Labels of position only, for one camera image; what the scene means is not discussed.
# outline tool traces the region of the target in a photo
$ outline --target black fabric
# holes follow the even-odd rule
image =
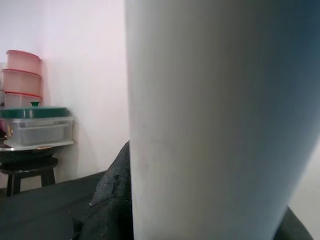
[[[133,240],[130,146],[127,142],[99,181],[74,240]]]
[[[304,225],[291,211],[287,209],[284,218],[276,231],[273,240],[312,240],[312,236],[309,234]]]
[[[22,192],[0,201],[0,240],[70,240],[104,173]]]

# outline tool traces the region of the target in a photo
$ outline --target dark sofa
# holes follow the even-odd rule
[[[103,172],[22,192],[0,201],[0,240],[70,240]],[[288,208],[274,240],[312,240]]]

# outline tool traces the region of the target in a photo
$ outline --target stacked food container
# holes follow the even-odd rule
[[[7,51],[7,67],[2,70],[5,92],[4,144],[17,151],[72,144],[73,117],[65,107],[38,106],[41,101],[41,60],[18,50]]]
[[[29,107],[41,101],[41,60],[25,51],[9,50],[2,69],[5,107]]]

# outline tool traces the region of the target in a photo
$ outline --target green lid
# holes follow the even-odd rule
[[[35,107],[9,107],[0,109],[2,119],[43,119],[66,117],[69,112],[66,107],[35,106]]]

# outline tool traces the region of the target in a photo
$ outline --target white cylindrical object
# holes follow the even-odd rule
[[[320,132],[315,1],[127,0],[135,240],[271,240]]]

